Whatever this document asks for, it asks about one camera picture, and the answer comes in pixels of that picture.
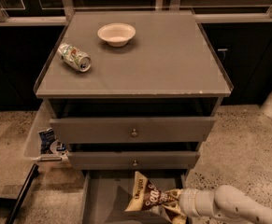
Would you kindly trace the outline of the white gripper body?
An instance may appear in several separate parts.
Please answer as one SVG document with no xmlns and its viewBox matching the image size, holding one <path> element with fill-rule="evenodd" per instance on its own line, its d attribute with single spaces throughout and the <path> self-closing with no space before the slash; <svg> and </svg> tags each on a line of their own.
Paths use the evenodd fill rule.
<svg viewBox="0 0 272 224">
<path fill-rule="evenodd" d="M 187 217 L 201 217 L 196 205 L 198 189 L 184 189 L 179 195 L 179 207 Z"/>
</svg>

